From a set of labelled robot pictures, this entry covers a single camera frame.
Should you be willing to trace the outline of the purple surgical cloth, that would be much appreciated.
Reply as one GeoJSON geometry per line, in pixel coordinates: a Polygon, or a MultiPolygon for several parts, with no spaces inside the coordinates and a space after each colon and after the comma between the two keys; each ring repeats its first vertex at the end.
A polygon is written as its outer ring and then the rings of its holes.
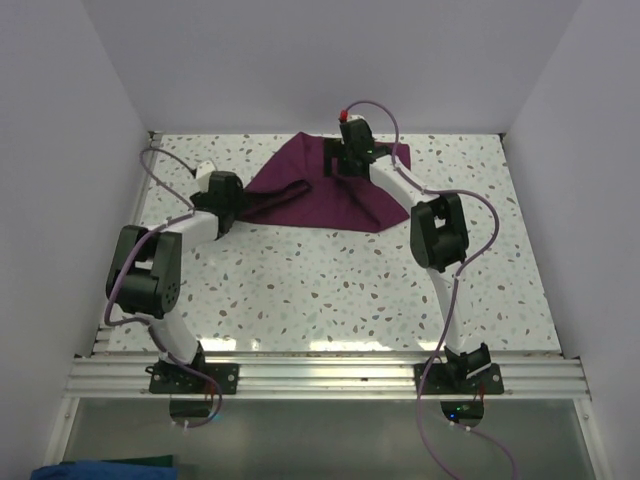
{"type": "Polygon", "coordinates": [[[324,174],[324,139],[300,132],[244,189],[244,222],[379,233],[409,218],[389,194],[362,178],[324,174]]]}

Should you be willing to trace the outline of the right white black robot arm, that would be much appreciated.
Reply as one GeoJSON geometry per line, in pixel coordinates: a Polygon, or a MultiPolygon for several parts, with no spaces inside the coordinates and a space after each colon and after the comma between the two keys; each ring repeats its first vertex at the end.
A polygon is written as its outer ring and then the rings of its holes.
{"type": "Polygon", "coordinates": [[[461,267],[467,259],[469,236],[463,204],[457,193],[436,192],[419,183],[394,153],[396,146],[376,143],[364,117],[343,111],[341,138],[325,142],[324,173],[361,178],[388,194],[409,215],[409,246],[415,262],[426,270],[443,317],[443,338],[421,374],[420,393],[468,393],[491,366],[489,348],[465,329],[472,317],[464,299],[461,267]]]}

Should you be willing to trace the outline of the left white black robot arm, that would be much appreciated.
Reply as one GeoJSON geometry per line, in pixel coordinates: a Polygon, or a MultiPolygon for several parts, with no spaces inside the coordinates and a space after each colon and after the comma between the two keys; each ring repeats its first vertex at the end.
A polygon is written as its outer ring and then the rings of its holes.
{"type": "Polygon", "coordinates": [[[196,360],[201,345],[177,312],[182,259],[225,236],[245,207],[242,181],[232,172],[205,173],[198,184],[186,214],[151,228],[121,229],[106,281],[104,312],[109,327],[146,327],[160,360],[175,365],[173,381],[189,393],[205,386],[208,369],[196,360]]]}

